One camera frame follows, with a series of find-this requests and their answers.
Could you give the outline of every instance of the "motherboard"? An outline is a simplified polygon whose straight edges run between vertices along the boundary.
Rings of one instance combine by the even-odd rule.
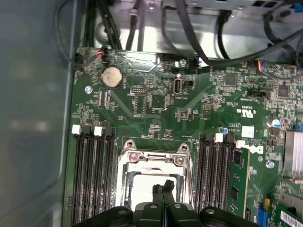
[[[77,61],[97,54],[79,48]],[[74,73],[63,226],[114,206],[215,206],[260,226],[302,226],[303,78],[295,66],[203,67],[173,54],[108,50]]]

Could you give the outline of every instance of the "ram slot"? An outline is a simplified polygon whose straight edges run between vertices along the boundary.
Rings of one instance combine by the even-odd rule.
[[[198,183],[196,190],[196,210],[199,212],[206,205],[210,194],[210,154],[213,146],[208,142],[201,141],[199,163],[201,168],[198,168]]]
[[[216,143],[214,146],[214,167],[213,167],[213,196],[212,196],[212,206],[218,207],[220,204],[220,181],[221,181],[221,173],[222,173],[222,146],[221,143]]]
[[[89,210],[91,209],[91,190],[92,190],[92,171],[94,159],[94,136],[86,135],[87,145],[85,150],[85,167],[84,167],[84,186],[83,186],[83,215],[82,221],[89,219]]]
[[[83,135],[75,136],[76,145],[76,163],[75,163],[75,178],[73,187],[73,210],[71,214],[72,225],[76,225],[81,221],[81,193],[82,193],[82,173],[84,165],[84,149],[85,138]]]
[[[111,206],[111,186],[113,174],[113,161],[114,161],[114,136],[106,136],[105,139],[105,153],[106,153],[106,168],[104,172],[104,188],[102,211],[110,209]]]
[[[223,159],[222,159],[222,177],[220,184],[220,207],[221,209],[226,209],[227,204],[227,190],[229,187],[230,171],[231,171],[231,152],[232,148],[230,144],[225,144],[223,148]]]
[[[94,215],[101,212],[101,194],[102,194],[102,172],[104,155],[104,137],[95,137],[95,181],[94,181]]]

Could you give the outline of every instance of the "blue pcie slot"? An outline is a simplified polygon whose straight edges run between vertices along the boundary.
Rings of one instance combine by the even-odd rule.
[[[267,219],[268,212],[266,212],[263,207],[259,207],[257,214],[257,224],[260,225],[260,227],[267,227]]]

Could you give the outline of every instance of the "blue connector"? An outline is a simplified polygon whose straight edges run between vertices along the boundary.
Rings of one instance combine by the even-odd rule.
[[[257,213],[257,224],[260,225],[260,227],[267,227],[267,219],[268,212],[266,212],[263,207],[259,207]]]
[[[294,127],[294,129],[295,129],[296,131],[303,131],[303,124],[297,124],[297,125]]]

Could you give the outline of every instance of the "metal side panel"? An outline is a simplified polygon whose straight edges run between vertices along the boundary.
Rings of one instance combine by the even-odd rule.
[[[1,227],[61,226],[71,74],[55,41],[57,4],[1,4]],[[67,47],[77,7],[71,1],[60,17]]]

